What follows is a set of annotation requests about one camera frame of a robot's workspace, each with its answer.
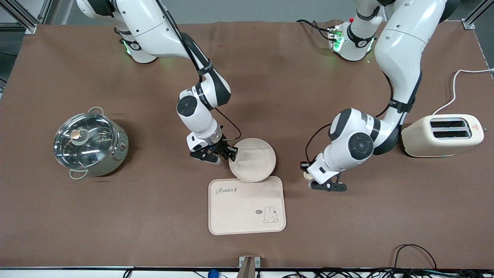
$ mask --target brown table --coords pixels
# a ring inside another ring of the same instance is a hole
[[[309,190],[299,170],[307,140],[342,109],[378,113],[389,87],[373,52],[347,62],[298,23],[184,25],[232,88],[222,111],[244,138],[269,142],[284,183],[282,232],[214,236],[207,187],[233,178],[188,155],[178,94],[197,81],[186,59],[141,65],[110,26],[45,26],[26,36],[0,101],[0,265],[229,266],[260,255],[266,267],[390,266],[396,246],[427,248],[441,268],[494,268],[493,136],[451,158],[414,159],[400,148],[345,171],[345,193]],[[439,26],[423,56],[411,123],[451,98],[453,73],[485,69],[475,33]],[[460,75],[457,101],[494,129],[488,74]],[[73,181],[53,157],[59,126],[104,107],[130,138],[113,175]],[[236,131],[225,125],[227,136]],[[315,155],[328,143],[321,133]],[[413,249],[401,267],[431,267]]]

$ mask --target white robotic arm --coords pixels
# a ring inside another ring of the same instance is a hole
[[[177,113],[191,133],[187,136],[190,155],[218,165],[219,158],[236,158],[237,149],[230,147],[210,110],[224,105],[231,96],[225,79],[195,41],[181,33],[161,0],[77,0],[81,11],[90,18],[115,25],[129,54],[140,63],[156,57],[190,59],[199,82],[180,93]]]
[[[329,130],[331,144],[315,161],[302,163],[310,188],[345,191],[346,185],[339,182],[342,171],[364,163],[372,154],[389,152],[396,145],[420,84],[422,53],[440,22],[446,1],[394,2],[395,13],[375,48],[376,61],[393,90],[385,117],[379,120],[354,108],[341,111]]]

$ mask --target pot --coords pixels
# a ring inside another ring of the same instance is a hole
[[[81,180],[117,169],[127,156],[128,139],[124,129],[108,119],[101,107],[93,107],[58,129],[53,151],[58,163],[69,168],[69,176]]]

